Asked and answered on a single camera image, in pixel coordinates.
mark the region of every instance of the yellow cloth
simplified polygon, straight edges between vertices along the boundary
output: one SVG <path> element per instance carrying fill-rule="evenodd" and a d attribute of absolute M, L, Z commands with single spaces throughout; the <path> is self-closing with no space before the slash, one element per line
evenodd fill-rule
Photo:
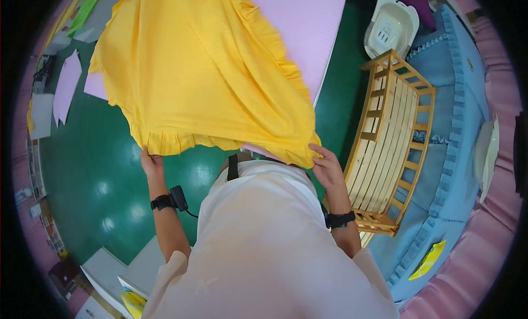
<path fill-rule="evenodd" d="M 27 120 L 27 129 L 31 132 L 35 130 L 35 124 L 31 119 L 31 110 L 33 109 L 33 98 L 30 99 L 30 104 L 27 106 L 26 120 Z"/>
<path fill-rule="evenodd" d="M 152 154 L 261 146 L 311 168 L 309 89 L 250 0 L 121 0 L 90 61 Z"/>
<path fill-rule="evenodd" d="M 121 294 L 121 298 L 123 299 L 128 311 L 132 315 L 132 318 L 141 319 L 141 316 L 143 315 L 143 309 L 145 308 L 147 301 L 133 292 L 123 292 Z"/>

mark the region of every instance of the green floor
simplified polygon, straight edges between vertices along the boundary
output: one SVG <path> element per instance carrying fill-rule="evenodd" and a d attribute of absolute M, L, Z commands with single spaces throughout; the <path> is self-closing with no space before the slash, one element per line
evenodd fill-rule
<path fill-rule="evenodd" d="M 316 131 L 343 167 L 366 91 L 367 75 L 358 68 L 367 59 L 362 46 L 366 28 L 362 17 L 355 6 L 346 4 L 315 108 Z M 84 263 L 100 247 L 130 263 L 155 234 L 147 181 L 139 163 L 140 148 L 118 107 L 83 92 L 93 43 L 72 41 L 57 55 L 58 67 L 47 91 L 54 92 L 62 62 L 74 49 L 80 53 L 83 74 L 67 124 L 61 123 L 57 129 L 53 120 L 51 137 L 41 143 L 50 208 L 67 250 L 78 263 Z M 220 165 L 231 153 L 198 146 L 164 158 L 167 184 L 182 185 L 191 212 L 198 212 Z M 324 189 L 312 179 L 322 199 Z M 194 244 L 196 218 L 187 214 L 180 217 Z"/>

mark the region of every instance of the hand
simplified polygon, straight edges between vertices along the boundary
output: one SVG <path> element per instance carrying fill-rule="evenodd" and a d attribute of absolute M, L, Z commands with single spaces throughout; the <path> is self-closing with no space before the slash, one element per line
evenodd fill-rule
<path fill-rule="evenodd" d="M 165 167 L 162 156 L 149 155 L 147 146 L 141 151 L 141 167 L 147 175 L 147 179 L 161 180 L 165 183 Z"/>
<path fill-rule="evenodd" d="M 314 157 L 315 165 L 312 170 L 319 183 L 326 189 L 326 197 L 330 206 L 327 210 L 334 215 L 350 212 L 352 207 L 348 198 L 347 185 L 337 157 L 322 146 L 316 144 L 308 144 L 308 146 L 323 156 L 323 158 Z"/>
<path fill-rule="evenodd" d="M 315 165 L 312 170 L 319 183 L 326 189 L 326 192 L 334 193 L 336 190 L 343 189 L 346 192 L 347 186 L 343 178 L 343 171 L 335 154 L 316 144 L 308 144 L 308 146 L 323 156 L 323 158 L 314 157 L 313 162 Z"/>

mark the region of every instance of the wrist strap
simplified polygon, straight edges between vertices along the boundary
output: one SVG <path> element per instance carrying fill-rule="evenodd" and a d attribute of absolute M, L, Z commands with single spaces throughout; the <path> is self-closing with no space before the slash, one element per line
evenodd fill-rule
<path fill-rule="evenodd" d="M 158 208 L 158 210 L 162 210 L 166 207 L 175 208 L 173 202 L 170 199 L 171 198 L 168 195 L 161 195 L 150 202 L 150 208 L 152 210 L 155 210 L 156 208 Z"/>
<path fill-rule="evenodd" d="M 349 213 L 344 213 L 342 215 L 332 215 L 331 213 L 325 214 L 326 228 L 337 228 L 345 227 L 348 222 L 356 219 L 356 214 L 354 210 Z"/>

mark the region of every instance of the blue ruffled bedding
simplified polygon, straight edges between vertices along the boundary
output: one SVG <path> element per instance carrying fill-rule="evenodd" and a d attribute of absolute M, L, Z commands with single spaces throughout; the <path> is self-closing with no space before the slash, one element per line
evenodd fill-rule
<path fill-rule="evenodd" d="M 479 190 L 472 172 L 472 147 L 481 124 L 490 117 L 476 46 L 447 6 L 434 15 L 437 31 L 417 36 L 407 58 L 437 87 L 424 166 L 396 236 L 376 234 L 368 244 L 399 307 L 436 273 L 465 227 Z M 423 104 L 429 100 L 420 98 Z M 416 131 L 413 138 L 426 142 L 424 132 Z M 411 152 L 409 160 L 417 160 L 417 153 Z M 402 178 L 412 182 L 414 171 L 406 171 Z M 398 188 L 395 197 L 405 194 Z M 397 214 L 397 209 L 389 208 L 389 216 Z M 432 244 L 443 240 L 445 248 L 432 269 L 408 280 Z"/>

